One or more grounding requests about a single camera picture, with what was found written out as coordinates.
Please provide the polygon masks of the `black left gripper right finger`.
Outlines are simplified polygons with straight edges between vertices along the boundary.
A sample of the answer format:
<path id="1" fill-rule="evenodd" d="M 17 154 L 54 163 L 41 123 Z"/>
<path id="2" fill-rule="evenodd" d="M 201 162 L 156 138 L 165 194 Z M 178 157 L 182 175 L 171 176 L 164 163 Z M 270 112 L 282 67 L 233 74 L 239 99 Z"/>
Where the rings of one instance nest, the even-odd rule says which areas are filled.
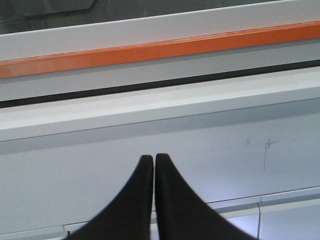
<path id="1" fill-rule="evenodd" d="M 193 191 L 167 153 L 155 159 L 155 208 L 161 240 L 252 239 Z"/>

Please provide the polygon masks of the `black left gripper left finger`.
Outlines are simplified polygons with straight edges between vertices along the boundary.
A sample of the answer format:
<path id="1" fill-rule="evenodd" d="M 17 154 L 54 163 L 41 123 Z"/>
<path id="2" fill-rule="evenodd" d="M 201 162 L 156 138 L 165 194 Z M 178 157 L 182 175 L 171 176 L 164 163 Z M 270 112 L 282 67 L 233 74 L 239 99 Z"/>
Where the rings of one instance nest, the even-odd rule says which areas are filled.
<path id="1" fill-rule="evenodd" d="M 153 202 L 153 157 L 143 155 L 117 196 L 73 240 L 149 240 Z"/>

